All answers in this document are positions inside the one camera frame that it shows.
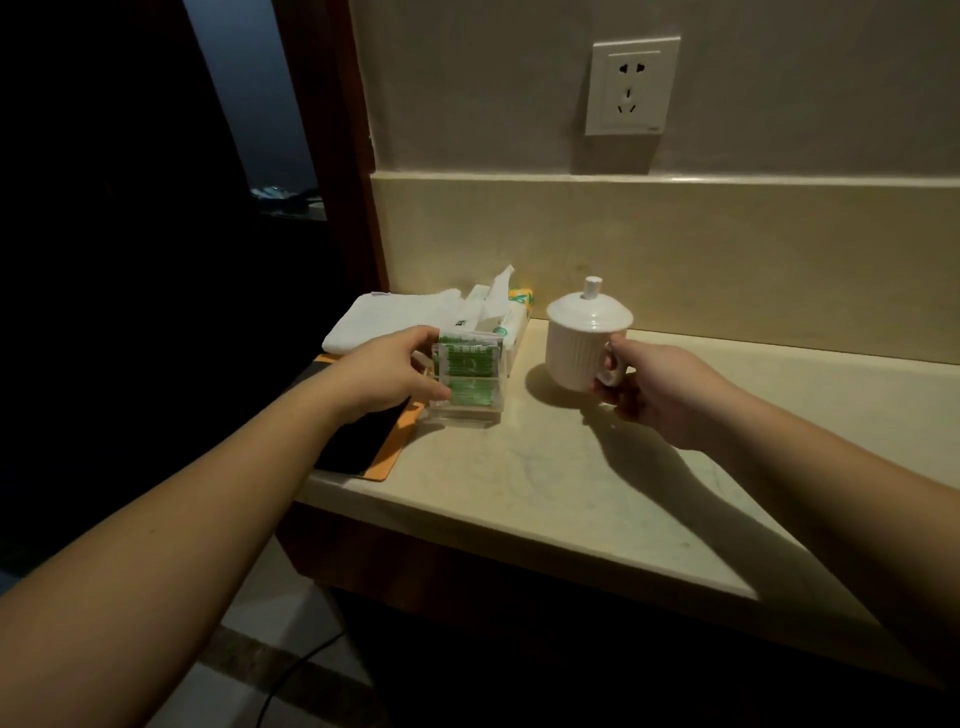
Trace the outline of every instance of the hand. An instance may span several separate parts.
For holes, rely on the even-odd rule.
[[[746,394],[686,349],[631,341],[622,334],[610,343],[614,355],[636,371],[616,387],[595,379],[593,392],[615,404],[622,420],[652,427],[675,448],[706,448],[720,411]],[[609,357],[607,367],[613,369]]]
[[[424,376],[410,356],[420,351],[430,357],[430,346],[440,332],[433,327],[405,328],[378,336],[353,350],[322,374],[332,387],[344,421],[354,422],[368,412],[379,412],[412,397],[417,401],[448,400],[450,390]]]

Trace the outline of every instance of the forearm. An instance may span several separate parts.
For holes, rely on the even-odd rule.
[[[960,493],[750,395],[714,421],[707,454],[955,683]]]
[[[11,718],[0,723],[121,726],[149,714],[339,425],[328,389],[308,380],[0,599],[0,716]]]

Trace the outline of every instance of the mug handle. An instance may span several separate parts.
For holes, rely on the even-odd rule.
[[[613,368],[607,369],[607,367],[601,367],[600,371],[597,372],[597,378],[601,384],[605,384],[608,387],[615,387],[623,381],[624,375],[627,374],[627,362],[617,358],[616,354],[613,353],[613,347],[609,341],[604,349],[607,350],[607,354],[610,356],[610,359],[613,360]]]

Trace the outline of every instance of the wall socket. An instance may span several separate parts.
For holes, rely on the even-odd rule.
[[[680,37],[593,44],[587,136],[663,133]]]

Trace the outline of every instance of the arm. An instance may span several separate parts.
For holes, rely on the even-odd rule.
[[[726,470],[948,685],[960,684],[960,492],[753,397],[690,352],[614,337],[594,391]]]
[[[85,533],[0,598],[0,724],[128,726],[176,686],[337,428],[449,391],[437,331],[374,339]]]

